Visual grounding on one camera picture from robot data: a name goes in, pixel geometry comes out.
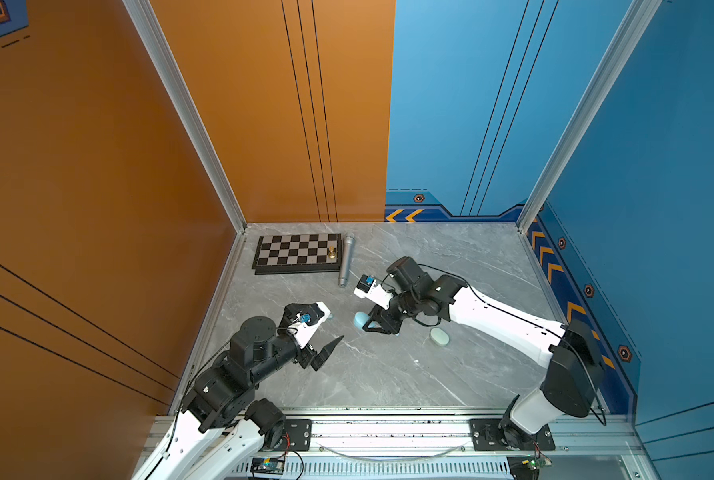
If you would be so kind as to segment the green earbud charging case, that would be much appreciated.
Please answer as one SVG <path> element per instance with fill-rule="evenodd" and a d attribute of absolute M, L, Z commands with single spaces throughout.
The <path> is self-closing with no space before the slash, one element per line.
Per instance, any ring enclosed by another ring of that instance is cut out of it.
<path fill-rule="evenodd" d="M 435 327 L 430 330 L 430 339 L 438 346 L 447 346 L 450 343 L 450 336 L 441 328 Z"/>

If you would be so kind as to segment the left aluminium corner post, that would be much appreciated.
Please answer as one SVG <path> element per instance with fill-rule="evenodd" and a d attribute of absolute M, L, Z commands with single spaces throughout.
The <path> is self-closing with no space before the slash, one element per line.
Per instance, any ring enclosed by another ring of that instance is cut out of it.
<path fill-rule="evenodd" d="M 247 221 L 154 7 L 144 0 L 123 0 L 123 4 L 233 228 L 244 234 Z"/>

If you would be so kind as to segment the right green circuit board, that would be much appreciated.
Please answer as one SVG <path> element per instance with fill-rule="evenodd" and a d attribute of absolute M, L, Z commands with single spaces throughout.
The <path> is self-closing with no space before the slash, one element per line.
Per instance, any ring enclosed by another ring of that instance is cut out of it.
<path fill-rule="evenodd" d="M 538 471 L 546 467 L 551 467 L 553 464 L 552 460 L 546 456 L 534 456 L 526 458 L 521 462 L 521 465 L 531 471 Z"/>

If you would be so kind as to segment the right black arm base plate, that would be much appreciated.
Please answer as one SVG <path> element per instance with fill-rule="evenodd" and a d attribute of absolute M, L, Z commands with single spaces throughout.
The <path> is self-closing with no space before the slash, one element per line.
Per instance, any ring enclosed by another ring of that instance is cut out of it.
<path fill-rule="evenodd" d="M 500 427 L 495 418 L 474 418 L 468 421 L 470 437 L 476 451 L 555 451 L 554 436 L 548 425 L 529 435 L 516 427 Z"/>

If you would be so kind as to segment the blue earbud charging case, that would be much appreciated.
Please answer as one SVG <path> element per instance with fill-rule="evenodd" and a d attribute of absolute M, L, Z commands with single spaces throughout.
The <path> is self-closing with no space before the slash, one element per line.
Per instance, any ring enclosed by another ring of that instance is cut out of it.
<path fill-rule="evenodd" d="M 354 315 L 353 323 L 357 329 L 362 330 L 369 321 L 370 321 L 370 315 L 368 313 L 357 312 Z"/>

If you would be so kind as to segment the green circuit board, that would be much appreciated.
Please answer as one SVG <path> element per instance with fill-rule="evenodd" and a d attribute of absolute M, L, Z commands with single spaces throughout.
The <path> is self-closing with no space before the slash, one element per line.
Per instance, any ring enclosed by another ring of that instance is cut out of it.
<path fill-rule="evenodd" d="M 281 479 L 286 473 L 284 457 L 253 457 L 249 467 L 251 479 Z"/>
<path fill-rule="evenodd" d="M 521 465 L 531 471 L 538 471 L 546 467 L 551 467 L 553 464 L 552 460 L 546 456 L 534 456 L 526 458 L 521 462 Z"/>

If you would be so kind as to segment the aluminium front rail frame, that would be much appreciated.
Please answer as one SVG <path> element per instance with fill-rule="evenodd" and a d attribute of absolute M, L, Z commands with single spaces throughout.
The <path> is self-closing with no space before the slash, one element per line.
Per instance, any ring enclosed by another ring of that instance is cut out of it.
<path fill-rule="evenodd" d="M 617 416 L 607 419 L 612 433 L 596 420 L 563 415 L 548 426 L 553 433 L 555 451 L 476 451 L 468 421 L 495 418 L 489 412 L 441 410 L 403 413 L 394 410 L 300 411 L 285 413 L 286 420 L 313 422 L 310 450 L 322 450 L 355 462 L 425 462 L 459 453 L 492 452 L 499 455 L 619 455 L 634 478 L 656 479 L 658 473 L 632 427 Z"/>

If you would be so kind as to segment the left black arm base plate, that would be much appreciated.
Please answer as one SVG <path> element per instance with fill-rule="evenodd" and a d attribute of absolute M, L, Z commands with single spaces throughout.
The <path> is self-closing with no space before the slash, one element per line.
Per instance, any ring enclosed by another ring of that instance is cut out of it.
<path fill-rule="evenodd" d="M 311 447 L 313 422 L 309 419 L 293 418 L 284 421 L 283 426 L 275 426 L 270 432 L 262 433 L 261 428 L 251 420 L 240 420 L 228 435 L 232 449 L 247 451 L 308 452 Z"/>

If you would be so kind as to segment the right aluminium corner post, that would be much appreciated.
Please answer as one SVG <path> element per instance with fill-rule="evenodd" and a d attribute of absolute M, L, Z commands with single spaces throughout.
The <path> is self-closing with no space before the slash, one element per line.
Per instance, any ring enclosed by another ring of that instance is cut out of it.
<path fill-rule="evenodd" d="M 537 219 L 661 4 L 658 0 L 631 2 L 516 222 L 521 234 Z"/>

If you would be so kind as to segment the left green circuit board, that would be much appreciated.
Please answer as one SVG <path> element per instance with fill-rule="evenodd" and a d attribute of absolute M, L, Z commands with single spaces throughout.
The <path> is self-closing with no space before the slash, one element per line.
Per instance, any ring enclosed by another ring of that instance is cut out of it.
<path fill-rule="evenodd" d="M 284 457 L 253 457 L 249 467 L 251 479 L 281 479 L 286 473 Z"/>

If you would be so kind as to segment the aluminium corner post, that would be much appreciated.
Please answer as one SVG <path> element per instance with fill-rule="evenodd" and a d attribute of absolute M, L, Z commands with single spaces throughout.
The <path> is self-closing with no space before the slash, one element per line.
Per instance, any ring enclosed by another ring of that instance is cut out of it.
<path fill-rule="evenodd" d="M 537 219 L 661 4 L 658 0 L 631 2 L 516 222 L 521 234 Z"/>
<path fill-rule="evenodd" d="M 123 0 L 123 4 L 233 228 L 244 234 L 247 221 L 154 7 L 144 0 Z"/>

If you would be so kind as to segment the silver microphone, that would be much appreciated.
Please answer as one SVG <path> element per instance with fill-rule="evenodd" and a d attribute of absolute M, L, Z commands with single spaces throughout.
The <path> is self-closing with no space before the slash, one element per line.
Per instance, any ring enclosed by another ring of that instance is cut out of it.
<path fill-rule="evenodd" d="M 345 288 L 347 286 L 350 267 L 355 250 L 356 238 L 352 234 L 347 234 L 343 239 L 342 245 L 342 263 L 339 270 L 338 286 Z"/>

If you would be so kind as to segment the black white chessboard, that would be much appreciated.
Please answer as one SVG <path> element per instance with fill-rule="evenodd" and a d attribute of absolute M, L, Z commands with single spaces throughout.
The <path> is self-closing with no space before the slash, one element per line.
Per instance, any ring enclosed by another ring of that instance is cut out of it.
<path fill-rule="evenodd" d="M 252 268 L 256 275 L 325 273 L 340 270 L 340 233 L 264 235 L 258 240 Z M 338 257 L 328 258 L 335 246 Z"/>

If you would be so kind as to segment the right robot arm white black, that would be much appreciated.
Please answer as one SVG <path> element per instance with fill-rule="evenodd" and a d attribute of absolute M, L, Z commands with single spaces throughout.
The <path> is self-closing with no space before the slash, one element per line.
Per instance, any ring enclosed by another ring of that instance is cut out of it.
<path fill-rule="evenodd" d="M 544 368 L 544 380 L 507 407 L 496 439 L 507 449 L 526 450 L 538 444 L 541 430 L 563 415 L 585 418 L 600 399 L 605 362 L 592 329 L 585 323 L 548 320 L 496 301 L 465 278 L 404 256 L 387 269 L 393 287 L 371 275 L 362 276 L 356 296 L 373 303 L 362 328 L 399 334 L 406 320 L 419 315 L 473 328 L 517 350 Z"/>

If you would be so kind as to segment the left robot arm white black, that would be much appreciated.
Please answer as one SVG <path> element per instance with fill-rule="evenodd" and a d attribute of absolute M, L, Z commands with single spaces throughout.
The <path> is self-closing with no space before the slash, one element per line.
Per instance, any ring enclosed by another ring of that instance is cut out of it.
<path fill-rule="evenodd" d="M 280 321 L 245 320 L 191 382 L 172 425 L 137 479 L 225 479 L 263 450 L 287 446 L 285 414 L 259 399 L 261 382 L 289 363 L 319 370 L 338 345 L 311 340 L 332 313 L 323 302 L 285 306 Z"/>

